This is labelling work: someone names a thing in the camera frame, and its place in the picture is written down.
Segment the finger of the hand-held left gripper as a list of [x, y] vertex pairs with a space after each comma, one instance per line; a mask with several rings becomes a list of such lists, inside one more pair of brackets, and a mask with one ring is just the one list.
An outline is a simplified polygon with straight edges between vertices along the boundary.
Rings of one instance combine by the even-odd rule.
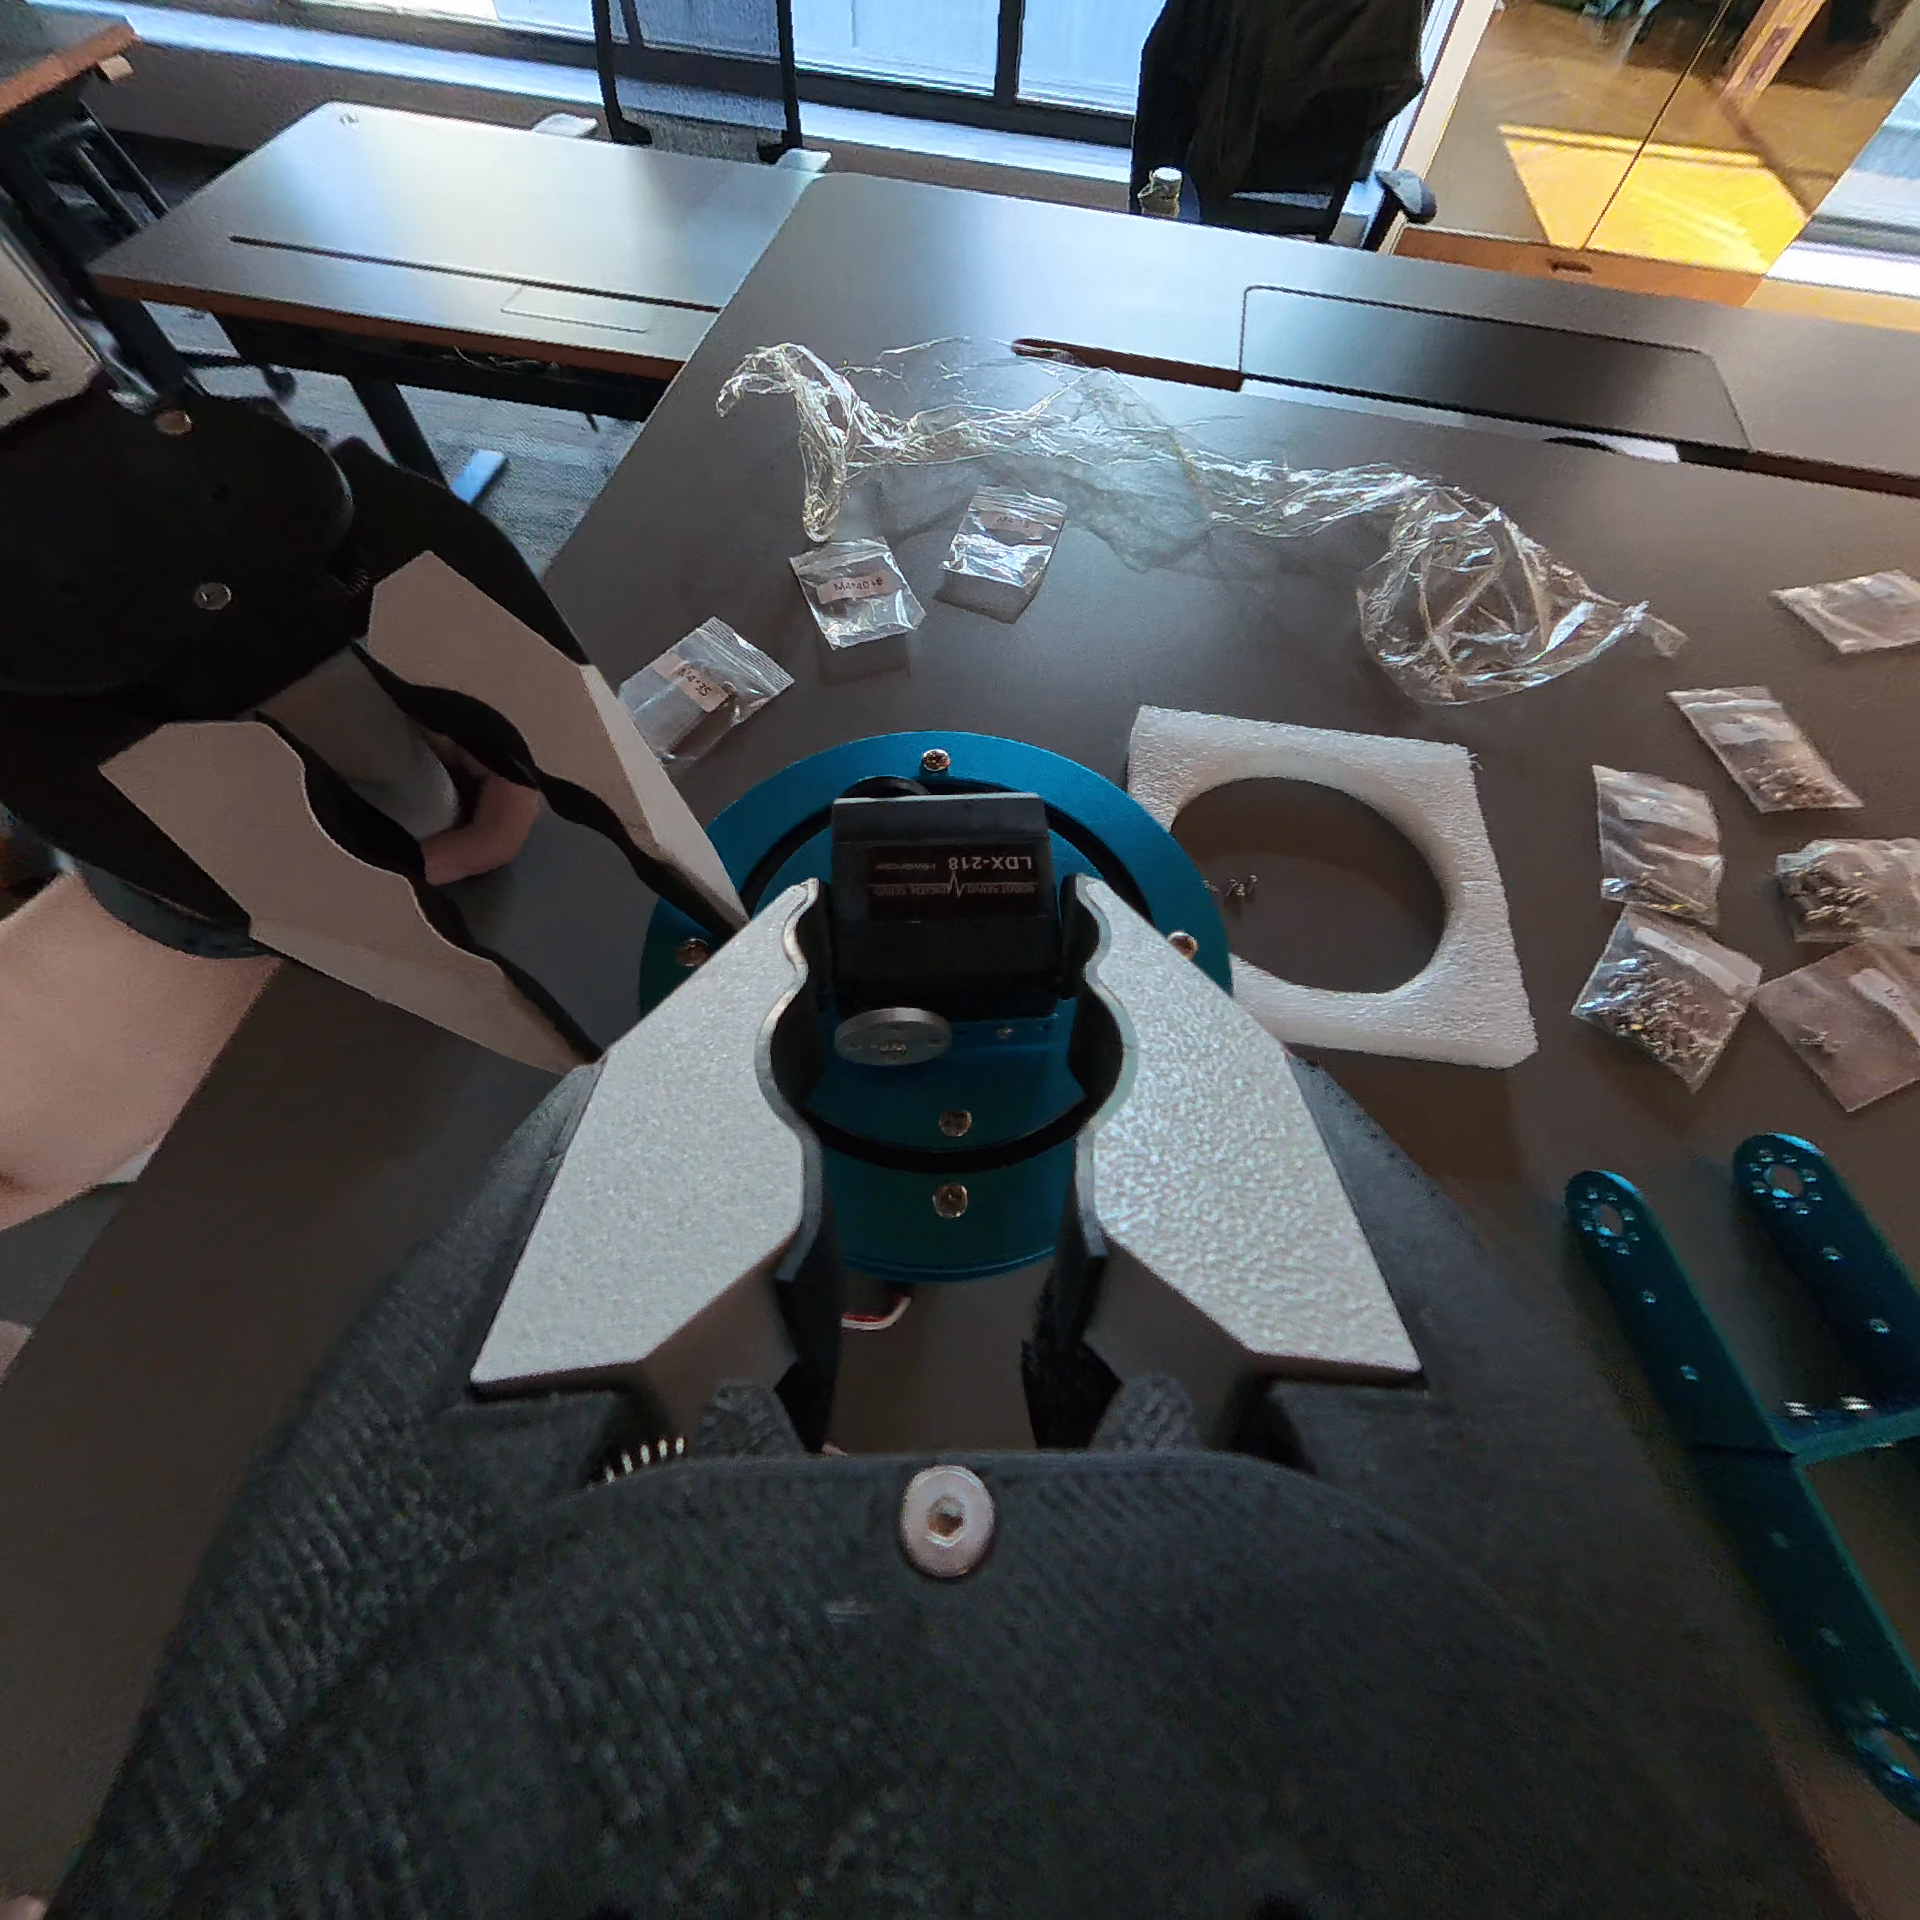
[[104, 779], [246, 915], [263, 946], [504, 1058], [565, 1074], [598, 1046], [492, 956], [445, 934], [398, 856], [316, 815], [300, 750], [267, 722], [167, 725]]
[[363, 653], [413, 720], [620, 847], [661, 901], [710, 934], [749, 920], [706, 828], [601, 671], [441, 556], [423, 553], [372, 591]]

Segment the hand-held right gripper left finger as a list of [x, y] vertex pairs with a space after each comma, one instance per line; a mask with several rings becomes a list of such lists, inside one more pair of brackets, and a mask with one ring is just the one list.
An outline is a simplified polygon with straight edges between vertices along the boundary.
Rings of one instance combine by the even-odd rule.
[[774, 898], [607, 1055], [472, 1364], [483, 1397], [620, 1388], [690, 1435], [728, 1381], [828, 1426], [842, 1256], [803, 1114], [820, 882]]

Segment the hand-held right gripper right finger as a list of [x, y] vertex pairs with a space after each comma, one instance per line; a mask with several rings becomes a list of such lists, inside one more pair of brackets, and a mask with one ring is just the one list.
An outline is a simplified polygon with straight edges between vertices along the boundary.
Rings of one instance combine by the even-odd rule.
[[1142, 1376], [1176, 1381], [1217, 1446], [1267, 1381], [1416, 1381], [1284, 1046], [1105, 881], [1075, 876], [1064, 916], [1093, 1107], [1023, 1347], [1034, 1442], [1086, 1446]]

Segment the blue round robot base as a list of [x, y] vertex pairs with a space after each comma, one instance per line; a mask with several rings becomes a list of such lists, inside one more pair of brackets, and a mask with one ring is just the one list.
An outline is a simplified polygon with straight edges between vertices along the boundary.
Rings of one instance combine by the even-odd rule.
[[1230, 946], [1198, 869], [1112, 780], [976, 732], [895, 732], [794, 763], [708, 828], [742, 904], [803, 882], [826, 945], [803, 1116], [852, 1270], [972, 1283], [1052, 1255], [1094, 1099], [1077, 1077], [1102, 882], [1218, 988]]

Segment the person's left forearm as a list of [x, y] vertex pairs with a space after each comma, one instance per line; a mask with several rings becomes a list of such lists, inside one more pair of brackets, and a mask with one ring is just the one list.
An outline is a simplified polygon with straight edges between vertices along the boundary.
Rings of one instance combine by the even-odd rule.
[[59, 876], [3, 924], [3, 1227], [118, 1181], [169, 1135], [275, 956], [157, 945]]

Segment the person's left hand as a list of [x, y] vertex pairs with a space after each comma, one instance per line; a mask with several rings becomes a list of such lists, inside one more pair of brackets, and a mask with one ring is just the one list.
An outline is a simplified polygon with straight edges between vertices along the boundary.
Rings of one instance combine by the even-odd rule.
[[459, 822], [421, 840], [427, 882], [447, 888], [504, 869], [524, 849], [542, 812], [540, 793], [489, 771], [445, 735], [431, 732], [427, 741], [465, 795]]

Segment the labelled clear parts bag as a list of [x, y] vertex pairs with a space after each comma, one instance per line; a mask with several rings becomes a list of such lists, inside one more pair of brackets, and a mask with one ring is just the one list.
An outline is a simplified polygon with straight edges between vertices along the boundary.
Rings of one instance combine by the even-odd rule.
[[950, 540], [938, 597], [1001, 622], [1018, 620], [1044, 585], [1066, 516], [1066, 505], [1043, 493], [976, 489]]
[[794, 685], [768, 653], [710, 616], [622, 683], [619, 699], [655, 756], [684, 767]]
[[822, 543], [789, 566], [835, 650], [906, 637], [925, 620], [925, 606], [884, 540]]

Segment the white foam sheet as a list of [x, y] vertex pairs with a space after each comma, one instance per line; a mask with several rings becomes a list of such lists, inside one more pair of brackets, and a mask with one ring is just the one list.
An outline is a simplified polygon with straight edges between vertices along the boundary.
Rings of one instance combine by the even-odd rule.
[[1238, 1005], [1284, 1044], [1507, 1070], [1538, 1049], [1509, 901], [1465, 746], [1142, 707], [1127, 750], [1132, 798], [1165, 828], [1215, 790], [1292, 780], [1394, 824], [1443, 887], [1426, 969], [1384, 993], [1334, 993], [1230, 959]]

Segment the cluster of screw bags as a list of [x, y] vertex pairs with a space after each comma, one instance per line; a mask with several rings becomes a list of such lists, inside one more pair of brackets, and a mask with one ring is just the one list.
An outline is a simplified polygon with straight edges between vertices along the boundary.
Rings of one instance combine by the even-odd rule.
[[[1836, 654], [1917, 650], [1918, 588], [1902, 571], [1779, 588]], [[1864, 801], [1763, 685], [1667, 694], [1760, 815], [1855, 812]], [[1772, 861], [1788, 933], [1821, 956], [1765, 980], [1715, 938], [1726, 875], [1717, 807], [1696, 787], [1593, 768], [1600, 896], [1623, 912], [1573, 1016], [1696, 1090], [1750, 1010], [1859, 1113], [1918, 1081], [1917, 836], [1815, 836]]]

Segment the crumpled clear plastic wrap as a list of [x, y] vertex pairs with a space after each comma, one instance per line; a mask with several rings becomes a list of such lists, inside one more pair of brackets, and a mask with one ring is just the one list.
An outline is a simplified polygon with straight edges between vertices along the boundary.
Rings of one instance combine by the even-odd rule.
[[1356, 634], [1410, 700], [1463, 707], [1527, 692], [1625, 644], [1673, 659], [1686, 634], [1620, 603], [1499, 505], [1384, 463], [1236, 457], [1227, 420], [1172, 420], [1146, 384], [986, 341], [891, 348], [832, 367], [803, 345], [750, 351], [720, 419], [787, 402], [807, 536], [852, 531], [857, 507], [960, 500], [984, 485], [1060, 503], [1132, 571], [1217, 565], [1230, 578], [1308, 573], [1352, 588]]

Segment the large glass window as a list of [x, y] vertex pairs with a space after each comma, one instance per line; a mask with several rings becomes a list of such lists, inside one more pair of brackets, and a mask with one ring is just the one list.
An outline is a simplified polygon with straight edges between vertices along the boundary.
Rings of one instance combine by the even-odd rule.
[[1130, 115], [1160, 2], [794, 2], [796, 61], [818, 75], [993, 95], [1021, 17], [1021, 102]]

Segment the office chair with black jacket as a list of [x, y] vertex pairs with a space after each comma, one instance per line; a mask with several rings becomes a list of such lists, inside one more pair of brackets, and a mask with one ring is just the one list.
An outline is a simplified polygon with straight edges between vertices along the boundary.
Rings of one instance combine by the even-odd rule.
[[1129, 200], [1330, 242], [1425, 91], [1422, 2], [1167, 2], [1141, 56]]

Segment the blue metal bracket assembly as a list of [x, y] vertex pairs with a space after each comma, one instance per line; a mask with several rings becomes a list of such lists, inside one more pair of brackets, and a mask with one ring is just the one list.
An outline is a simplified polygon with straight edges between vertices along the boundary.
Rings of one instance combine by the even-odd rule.
[[1565, 1190], [1566, 1221], [1813, 1696], [1871, 1782], [1917, 1820], [1917, 1661], [1813, 1480], [1819, 1469], [1863, 1457], [1917, 1464], [1917, 1284], [1813, 1141], [1750, 1137], [1732, 1173], [1864, 1397], [1768, 1403], [1625, 1177], [1577, 1173]]

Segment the black chair frame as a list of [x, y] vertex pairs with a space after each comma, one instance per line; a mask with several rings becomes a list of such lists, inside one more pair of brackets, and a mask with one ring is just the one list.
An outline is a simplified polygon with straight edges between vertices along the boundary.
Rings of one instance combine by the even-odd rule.
[[593, 51], [612, 142], [762, 163], [809, 176], [789, 2], [593, 2]]

